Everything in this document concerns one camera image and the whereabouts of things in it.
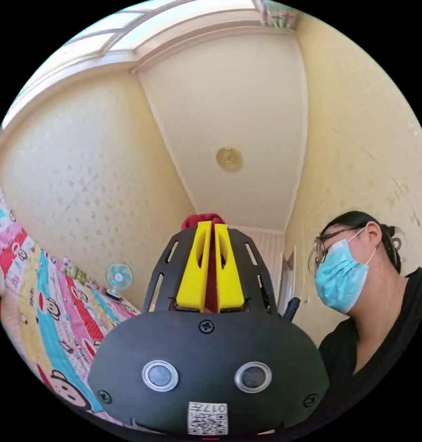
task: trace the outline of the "face mask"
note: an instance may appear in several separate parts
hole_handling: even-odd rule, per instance
[[[374,249],[366,264],[354,260],[348,243],[363,230],[348,241],[344,239],[335,243],[317,270],[318,296],[323,304],[340,313],[346,314],[357,302],[368,275],[369,261],[377,249]]]

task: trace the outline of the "black hair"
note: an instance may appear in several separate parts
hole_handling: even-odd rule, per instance
[[[368,222],[376,223],[381,229],[381,242],[383,243],[387,256],[394,266],[395,270],[400,274],[401,273],[401,260],[398,250],[401,246],[400,238],[394,238],[396,227],[387,226],[386,224],[380,224],[374,217],[365,213],[353,210],[351,212],[346,212],[332,221],[330,221],[326,227],[320,232],[318,237],[316,238],[316,243],[320,241],[324,241],[337,233],[326,234],[326,231],[332,226],[345,226],[344,230],[358,230],[366,227]]]

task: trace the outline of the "qr code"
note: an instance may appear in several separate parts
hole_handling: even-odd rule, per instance
[[[188,434],[197,436],[228,434],[227,404],[190,402],[188,406]]]

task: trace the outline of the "bed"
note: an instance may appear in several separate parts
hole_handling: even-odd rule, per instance
[[[104,336],[140,312],[105,296],[105,288],[70,259],[41,248],[8,208],[1,188],[0,270],[0,320],[25,363],[73,405],[122,425],[103,410],[87,378]]]

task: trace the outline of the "curtain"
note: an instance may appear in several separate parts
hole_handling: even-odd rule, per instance
[[[269,28],[294,30],[299,11],[273,0],[260,0],[262,25]]]

